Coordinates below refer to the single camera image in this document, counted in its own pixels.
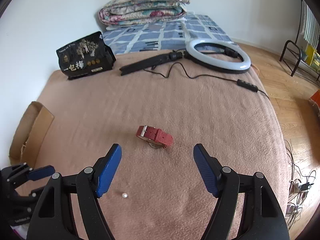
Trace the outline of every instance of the brown fleece blanket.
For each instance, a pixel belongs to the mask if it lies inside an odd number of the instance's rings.
[[[270,101],[234,82],[189,79],[179,65],[168,79],[145,71],[120,76],[121,66],[164,52],[117,55],[114,70],[73,81],[55,71],[39,97],[55,119],[36,167],[51,164],[64,176],[79,173],[113,143],[120,144],[121,163],[109,191],[99,199],[116,240],[201,238],[216,199],[207,192],[193,160],[197,143],[238,173],[264,173],[284,210],[289,190],[286,153]],[[264,90],[252,68],[234,75],[186,59],[180,62],[191,76],[240,78]],[[155,70],[165,74],[170,66]],[[173,145],[153,149],[135,136],[140,125],[170,133]],[[29,183],[23,191],[44,183]],[[236,236],[242,204],[240,194],[230,239]],[[79,236],[86,239],[76,196],[73,207]]]

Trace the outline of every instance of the white light ring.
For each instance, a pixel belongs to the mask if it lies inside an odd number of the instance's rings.
[[[207,56],[205,54],[202,54],[201,52],[197,51],[195,49],[195,46],[201,43],[212,43],[212,44],[218,44],[222,45],[225,47],[228,47],[230,49],[233,49],[234,51],[238,52],[238,54],[243,58],[243,62],[229,62],[221,59],[217,59],[214,57]],[[230,44],[225,41],[217,41],[213,39],[195,39],[191,40],[187,45],[186,45],[187,52],[194,58],[207,63],[212,66],[224,68],[224,69],[229,69],[229,70],[235,70],[235,71],[243,71],[248,69],[251,66],[251,60],[239,46],[235,46],[233,44]]]

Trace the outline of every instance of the silver buckle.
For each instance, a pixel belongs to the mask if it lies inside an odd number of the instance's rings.
[[[140,136],[142,136],[142,137],[144,136],[145,132],[147,131],[147,127],[148,127],[147,125],[145,125],[145,126],[143,127]]]

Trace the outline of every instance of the wooden floor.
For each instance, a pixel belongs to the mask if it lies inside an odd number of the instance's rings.
[[[290,239],[295,239],[320,203],[320,120],[308,102],[319,87],[298,75],[291,77],[291,71],[283,62],[279,62],[278,55],[244,44],[240,46],[260,70],[259,78],[275,109],[283,137],[291,143],[295,164],[305,176],[313,169],[317,171],[315,184],[303,203],[301,217],[297,217],[289,231]],[[288,168],[291,174],[289,157]],[[306,178],[298,172],[296,168],[294,179],[300,178],[305,183]]]

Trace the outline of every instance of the folded quilt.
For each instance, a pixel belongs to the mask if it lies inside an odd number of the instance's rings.
[[[111,0],[100,11],[99,19],[106,25],[133,25],[168,21],[186,14],[190,0]]]

